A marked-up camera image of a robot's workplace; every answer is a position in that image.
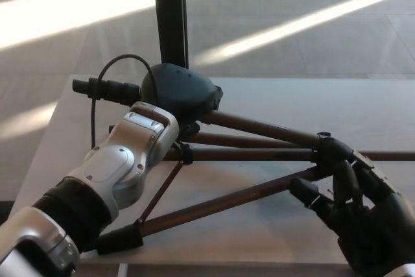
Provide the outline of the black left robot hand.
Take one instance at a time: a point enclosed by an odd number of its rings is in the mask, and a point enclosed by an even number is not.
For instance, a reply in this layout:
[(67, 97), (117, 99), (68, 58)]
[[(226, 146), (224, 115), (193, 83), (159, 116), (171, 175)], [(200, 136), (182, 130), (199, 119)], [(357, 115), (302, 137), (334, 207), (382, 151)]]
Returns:
[(174, 64), (162, 63), (151, 67), (156, 83), (149, 74), (141, 83), (141, 101), (171, 113), (180, 131), (185, 132), (201, 117), (218, 110), (223, 97), (221, 87), (206, 77)]

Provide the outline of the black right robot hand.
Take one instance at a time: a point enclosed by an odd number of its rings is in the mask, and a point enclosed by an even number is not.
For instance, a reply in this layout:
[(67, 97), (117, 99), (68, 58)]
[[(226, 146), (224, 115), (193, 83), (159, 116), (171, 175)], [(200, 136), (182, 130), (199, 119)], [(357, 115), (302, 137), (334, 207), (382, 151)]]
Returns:
[(303, 178), (291, 195), (337, 235), (357, 276), (414, 275), (414, 209), (374, 163), (342, 143), (325, 143), (322, 160), (332, 168), (333, 195)]

